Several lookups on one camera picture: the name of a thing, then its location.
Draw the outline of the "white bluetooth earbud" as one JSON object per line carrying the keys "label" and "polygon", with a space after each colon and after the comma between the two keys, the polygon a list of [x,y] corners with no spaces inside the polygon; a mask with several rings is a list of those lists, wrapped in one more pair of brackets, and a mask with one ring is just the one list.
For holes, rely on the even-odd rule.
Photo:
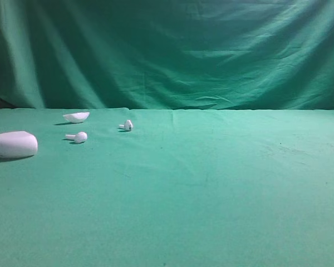
{"label": "white bluetooth earbud", "polygon": [[134,125],[131,120],[126,120],[124,124],[119,125],[119,129],[124,131],[131,131],[134,128]]}

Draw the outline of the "white earbud near case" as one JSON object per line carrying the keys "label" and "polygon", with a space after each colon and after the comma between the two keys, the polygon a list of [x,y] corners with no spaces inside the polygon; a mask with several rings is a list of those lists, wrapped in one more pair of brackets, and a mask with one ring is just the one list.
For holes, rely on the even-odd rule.
{"label": "white earbud near case", "polygon": [[79,132],[75,135],[66,134],[65,139],[73,141],[75,144],[81,144],[87,141],[87,133]]}

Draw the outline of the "white earbud case lid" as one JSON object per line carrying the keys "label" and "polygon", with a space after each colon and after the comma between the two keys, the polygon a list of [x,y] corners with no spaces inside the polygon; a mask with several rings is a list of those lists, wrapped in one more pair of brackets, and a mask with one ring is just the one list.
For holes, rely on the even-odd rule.
{"label": "white earbud case lid", "polygon": [[89,115],[89,112],[77,112],[65,114],[63,115],[63,118],[70,123],[82,123],[89,117]]}

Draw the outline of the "white earbud case base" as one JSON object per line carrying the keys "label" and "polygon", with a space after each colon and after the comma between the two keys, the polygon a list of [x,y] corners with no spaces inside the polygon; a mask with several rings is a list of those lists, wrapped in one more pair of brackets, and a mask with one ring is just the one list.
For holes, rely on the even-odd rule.
{"label": "white earbud case base", "polygon": [[19,159],[38,152],[36,137],[26,131],[0,133],[0,159]]}

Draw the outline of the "green table cloth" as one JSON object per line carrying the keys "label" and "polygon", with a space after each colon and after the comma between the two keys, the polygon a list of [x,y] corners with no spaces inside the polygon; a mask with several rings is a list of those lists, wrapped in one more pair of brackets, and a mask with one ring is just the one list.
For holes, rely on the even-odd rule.
{"label": "green table cloth", "polygon": [[0,110],[0,266],[334,266],[334,110],[64,114]]}

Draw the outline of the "green backdrop cloth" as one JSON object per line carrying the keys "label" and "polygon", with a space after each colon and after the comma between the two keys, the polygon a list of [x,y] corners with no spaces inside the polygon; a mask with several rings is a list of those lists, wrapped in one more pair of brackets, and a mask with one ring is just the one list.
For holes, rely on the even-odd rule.
{"label": "green backdrop cloth", "polygon": [[334,1],[0,1],[0,107],[334,110]]}

